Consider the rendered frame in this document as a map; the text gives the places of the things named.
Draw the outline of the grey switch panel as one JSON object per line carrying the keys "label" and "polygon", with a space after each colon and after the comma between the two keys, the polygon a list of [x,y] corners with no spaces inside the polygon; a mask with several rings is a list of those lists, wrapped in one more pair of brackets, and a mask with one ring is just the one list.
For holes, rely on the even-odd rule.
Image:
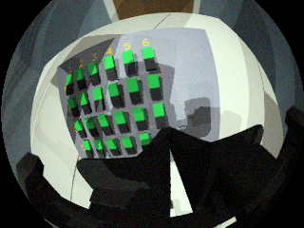
{"label": "grey switch panel", "polygon": [[137,157],[165,126],[219,140],[218,74],[205,29],[107,39],[60,64],[57,83],[81,159]]}

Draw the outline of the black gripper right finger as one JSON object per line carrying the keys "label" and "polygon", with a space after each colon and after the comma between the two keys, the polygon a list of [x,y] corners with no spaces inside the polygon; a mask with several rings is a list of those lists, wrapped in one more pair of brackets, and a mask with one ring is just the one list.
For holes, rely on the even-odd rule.
{"label": "black gripper right finger", "polygon": [[179,170],[185,193],[194,212],[204,209],[218,166],[262,142],[263,125],[251,126],[221,140],[203,141],[167,126],[168,145]]}

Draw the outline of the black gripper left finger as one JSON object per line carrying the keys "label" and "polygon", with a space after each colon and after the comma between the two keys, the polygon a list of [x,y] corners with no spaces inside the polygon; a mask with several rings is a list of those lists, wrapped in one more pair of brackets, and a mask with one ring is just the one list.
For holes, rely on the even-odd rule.
{"label": "black gripper left finger", "polygon": [[118,159],[80,159],[77,171],[94,189],[144,191],[155,194],[164,215],[171,217],[171,155],[166,126],[161,128],[152,142],[133,157]]}

